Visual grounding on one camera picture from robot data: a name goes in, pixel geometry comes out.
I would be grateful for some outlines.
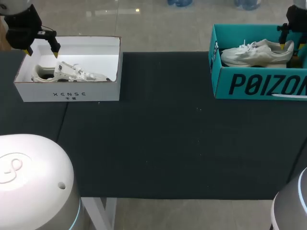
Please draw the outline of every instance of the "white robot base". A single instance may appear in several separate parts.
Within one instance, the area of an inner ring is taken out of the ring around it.
[[[47,138],[0,137],[0,201],[1,230],[84,230],[71,161]]]

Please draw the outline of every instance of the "gray floor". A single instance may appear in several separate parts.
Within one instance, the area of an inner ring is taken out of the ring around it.
[[[262,0],[241,11],[234,0],[194,0],[168,6],[167,0],[33,0],[43,25],[58,35],[119,35],[123,51],[207,51],[214,23],[287,22],[292,0]]]
[[[115,230],[269,230],[271,200],[118,199]]]

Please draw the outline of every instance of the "shoe sole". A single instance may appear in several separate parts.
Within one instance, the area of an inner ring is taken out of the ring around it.
[[[287,68],[287,64],[261,64],[261,65],[234,65],[225,63],[228,67],[260,67],[260,68]]]

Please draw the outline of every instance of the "blue bottle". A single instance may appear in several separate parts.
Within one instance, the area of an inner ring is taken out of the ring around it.
[[[235,0],[235,5],[246,11],[257,9],[261,4],[261,0]]]
[[[175,4],[178,7],[189,6],[192,2],[193,0],[167,0],[170,6]]]

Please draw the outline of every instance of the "white shoe box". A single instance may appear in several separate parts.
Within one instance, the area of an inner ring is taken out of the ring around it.
[[[57,37],[61,48],[56,59],[47,41],[36,39],[16,75],[14,84],[24,102],[118,101],[122,53],[120,37],[69,36]],[[111,81],[33,82],[33,68],[55,67],[65,61],[86,72],[106,75]]]

